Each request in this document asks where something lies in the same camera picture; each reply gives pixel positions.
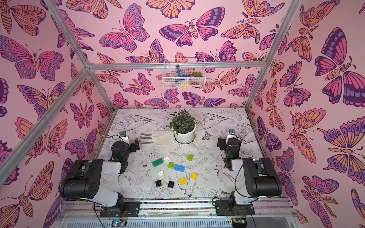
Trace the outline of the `blue lego brick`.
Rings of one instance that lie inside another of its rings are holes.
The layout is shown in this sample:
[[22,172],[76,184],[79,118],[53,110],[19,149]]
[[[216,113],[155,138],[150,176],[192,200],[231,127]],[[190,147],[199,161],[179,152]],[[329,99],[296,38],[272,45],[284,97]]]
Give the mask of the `blue lego brick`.
[[184,172],[185,172],[185,166],[175,164],[175,165],[174,165],[174,170],[175,170],[175,171],[177,171],[177,172],[182,172],[182,173],[184,173]]

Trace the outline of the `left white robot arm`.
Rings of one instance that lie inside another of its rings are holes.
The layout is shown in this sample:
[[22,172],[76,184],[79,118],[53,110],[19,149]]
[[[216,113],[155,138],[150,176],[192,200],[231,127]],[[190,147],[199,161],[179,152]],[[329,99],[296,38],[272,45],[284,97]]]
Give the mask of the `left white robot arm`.
[[115,142],[111,146],[112,156],[108,161],[78,160],[73,164],[64,180],[60,182],[59,193],[62,198],[86,200],[107,209],[125,210],[122,194],[103,187],[102,177],[123,174],[127,169],[130,154],[138,151],[140,145],[138,139],[129,142],[126,132],[120,132],[112,138]]

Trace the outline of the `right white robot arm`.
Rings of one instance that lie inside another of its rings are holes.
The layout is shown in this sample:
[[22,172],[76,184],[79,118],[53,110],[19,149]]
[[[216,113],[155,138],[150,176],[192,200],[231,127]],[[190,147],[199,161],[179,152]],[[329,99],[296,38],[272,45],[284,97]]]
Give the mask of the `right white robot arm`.
[[282,195],[278,175],[269,158],[240,158],[241,145],[248,141],[238,137],[234,129],[229,129],[227,137],[219,137],[217,147],[224,152],[223,161],[229,171],[243,174],[244,188],[237,188],[238,177],[234,179],[235,190],[230,193],[230,207],[247,206],[263,197],[272,198]]

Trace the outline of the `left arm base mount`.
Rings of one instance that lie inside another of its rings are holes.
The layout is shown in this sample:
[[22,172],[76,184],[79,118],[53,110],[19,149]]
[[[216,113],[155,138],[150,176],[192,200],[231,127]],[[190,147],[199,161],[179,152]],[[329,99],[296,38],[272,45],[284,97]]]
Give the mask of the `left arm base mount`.
[[122,207],[102,207],[100,211],[101,218],[114,218],[114,217],[138,217],[140,212],[140,201],[127,201],[122,203]]

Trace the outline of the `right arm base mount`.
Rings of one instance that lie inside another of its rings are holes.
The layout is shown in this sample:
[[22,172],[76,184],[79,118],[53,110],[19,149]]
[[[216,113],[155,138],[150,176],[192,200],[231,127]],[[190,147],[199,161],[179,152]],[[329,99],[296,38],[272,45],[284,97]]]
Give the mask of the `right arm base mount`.
[[228,200],[216,200],[213,204],[218,216],[255,215],[252,204],[238,205],[236,203],[229,202]]

